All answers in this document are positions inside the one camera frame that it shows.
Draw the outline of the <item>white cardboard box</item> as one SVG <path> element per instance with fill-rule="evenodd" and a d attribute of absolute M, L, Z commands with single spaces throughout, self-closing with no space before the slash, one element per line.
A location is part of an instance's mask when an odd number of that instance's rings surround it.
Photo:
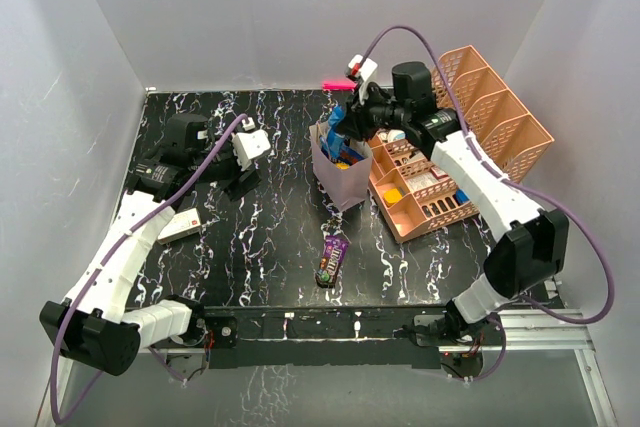
<path fill-rule="evenodd" d="M 199 233 L 202 228 L 200 215 L 196 208 L 190 208 L 177 213 L 164 227 L 157 238 L 161 245 L 171 243 Z"/>

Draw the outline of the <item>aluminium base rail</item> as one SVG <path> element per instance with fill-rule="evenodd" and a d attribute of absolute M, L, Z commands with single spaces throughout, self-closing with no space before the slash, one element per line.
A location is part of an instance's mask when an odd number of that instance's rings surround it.
<path fill-rule="evenodd" d="M 614 426 L 588 331 L 505 311 L 481 349 L 395 332 L 396 308 L 236 310 L 210 354 L 141 351 L 119 376 L 60 363 L 70 426 Z"/>

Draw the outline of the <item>blue burts chips bag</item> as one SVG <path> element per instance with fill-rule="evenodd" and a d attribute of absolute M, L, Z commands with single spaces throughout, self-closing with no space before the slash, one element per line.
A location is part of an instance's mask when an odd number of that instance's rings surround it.
<path fill-rule="evenodd" d="M 322 153 L 334 164 L 354 165 L 364 159 L 364 156 L 347 145 L 343 145 L 337 155 L 329 152 L 329 145 L 324 138 L 320 138 Z"/>

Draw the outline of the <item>red white staples box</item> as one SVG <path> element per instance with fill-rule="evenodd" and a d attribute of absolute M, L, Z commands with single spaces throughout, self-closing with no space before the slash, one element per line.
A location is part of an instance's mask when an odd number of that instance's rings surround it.
<path fill-rule="evenodd" d="M 444 181 L 449 175 L 437 166 L 432 166 L 430 172 L 437 181 Z"/>

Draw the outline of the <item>peach plastic desk organizer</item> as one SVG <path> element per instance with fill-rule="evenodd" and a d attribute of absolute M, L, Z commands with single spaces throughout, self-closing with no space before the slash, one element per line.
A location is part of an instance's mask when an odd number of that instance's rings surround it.
<path fill-rule="evenodd" d="M 379 131 L 369 142 L 369 189 L 398 242 L 474 214 L 500 239 L 539 215 L 537 202 L 506 183 L 521 182 L 554 139 L 475 47 L 446 52 L 439 63 L 437 105 L 458 102 L 466 131 L 447 135 L 431 156 Z"/>

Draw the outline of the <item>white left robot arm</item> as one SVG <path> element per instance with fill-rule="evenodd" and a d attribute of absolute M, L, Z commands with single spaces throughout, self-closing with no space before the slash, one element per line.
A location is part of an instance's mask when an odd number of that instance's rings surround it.
<path fill-rule="evenodd" d="M 204 116 L 172 116 L 161 141 L 135 164 L 115 220 L 81 278 L 62 301 L 49 301 L 40 312 L 53 358 L 118 376 L 142 348 L 166 339 L 200 343 L 207 323 L 198 302 L 173 295 L 129 311 L 127 299 L 160 234 L 196 185 L 216 182 L 238 200 L 258 185 L 254 163 L 270 149 L 266 132 L 245 114 L 221 136 Z"/>

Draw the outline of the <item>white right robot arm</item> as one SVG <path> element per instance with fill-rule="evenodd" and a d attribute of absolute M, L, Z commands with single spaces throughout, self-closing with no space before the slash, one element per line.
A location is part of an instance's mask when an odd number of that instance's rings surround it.
<path fill-rule="evenodd" d="M 469 343 L 491 313 L 561 271 L 568 218 L 558 209 L 545 210 L 509 185 L 508 176 L 463 130 L 457 112 L 437 106 L 431 74 L 423 63 L 396 65 L 392 94 L 374 82 L 376 70 L 376 63 L 361 55 L 349 62 L 346 75 L 356 87 L 337 132 L 368 141 L 381 129 L 402 131 L 461 189 L 495 240 L 482 274 L 446 307 L 447 335 L 457 343 Z"/>

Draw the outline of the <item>purple m&m's bag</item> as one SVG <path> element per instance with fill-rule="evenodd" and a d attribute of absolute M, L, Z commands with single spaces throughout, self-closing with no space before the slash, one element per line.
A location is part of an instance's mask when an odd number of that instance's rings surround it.
<path fill-rule="evenodd" d="M 321 288 L 333 288 L 343 265 L 350 243 L 340 236 L 329 235 L 324 240 L 324 249 L 319 267 L 314 273 L 316 284 Z"/>

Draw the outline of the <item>white instruction leaflet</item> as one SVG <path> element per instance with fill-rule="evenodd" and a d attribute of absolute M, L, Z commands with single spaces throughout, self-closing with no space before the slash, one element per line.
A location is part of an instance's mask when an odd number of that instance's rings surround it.
<path fill-rule="evenodd" d="M 406 184 L 411 192 L 420 191 L 437 185 L 439 180 L 429 171 L 419 173 L 406 180 Z"/>

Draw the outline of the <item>lilac paper bag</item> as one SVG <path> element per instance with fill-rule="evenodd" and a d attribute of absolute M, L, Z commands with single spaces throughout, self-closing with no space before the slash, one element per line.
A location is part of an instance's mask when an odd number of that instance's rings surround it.
<path fill-rule="evenodd" d="M 326 122 L 309 127 L 313 173 L 334 206 L 344 212 L 367 197 L 373 154 L 366 142 L 356 142 L 354 149 L 364 159 L 347 169 L 340 169 L 321 151 L 320 134 L 325 131 L 325 127 Z"/>

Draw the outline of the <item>white blue blister pack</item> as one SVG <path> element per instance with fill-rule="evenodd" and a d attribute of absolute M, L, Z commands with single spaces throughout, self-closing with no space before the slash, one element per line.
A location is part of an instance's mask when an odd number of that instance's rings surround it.
<path fill-rule="evenodd" d="M 390 129 L 379 134 L 380 139 L 385 143 L 395 142 L 405 139 L 405 132 L 399 129 Z"/>

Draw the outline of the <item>blue oreo snack pack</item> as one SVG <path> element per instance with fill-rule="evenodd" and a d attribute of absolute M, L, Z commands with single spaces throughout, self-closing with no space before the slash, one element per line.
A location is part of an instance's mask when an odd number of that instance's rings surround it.
<path fill-rule="evenodd" d="M 345 109 L 341 105 L 336 105 L 328 118 L 325 134 L 319 137 L 321 148 L 331 161 L 339 158 L 345 144 L 345 136 L 338 132 L 338 126 L 345 115 Z"/>

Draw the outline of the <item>blue grey stamp block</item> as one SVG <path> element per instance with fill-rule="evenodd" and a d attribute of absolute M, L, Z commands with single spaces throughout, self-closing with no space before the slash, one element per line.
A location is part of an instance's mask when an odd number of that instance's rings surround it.
<path fill-rule="evenodd" d="M 457 202 L 459 205 L 463 205 L 463 204 L 465 204 L 465 203 L 467 203 L 467 202 L 469 201 L 469 198 L 468 198 L 468 197 L 466 196 L 466 194 L 465 194 L 462 190 L 460 190 L 460 189 L 458 189 L 458 190 L 456 191 L 456 193 L 455 193 L 454 197 L 455 197 L 455 199 L 456 199 L 456 202 Z"/>

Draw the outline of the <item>pink tape marker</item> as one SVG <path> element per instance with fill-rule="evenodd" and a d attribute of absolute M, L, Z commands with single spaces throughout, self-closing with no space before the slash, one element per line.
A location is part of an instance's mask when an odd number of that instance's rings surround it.
<path fill-rule="evenodd" d="M 356 84 L 349 80 L 333 80 L 322 83 L 322 89 L 329 91 L 348 91 L 353 90 L 355 86 Z"/>

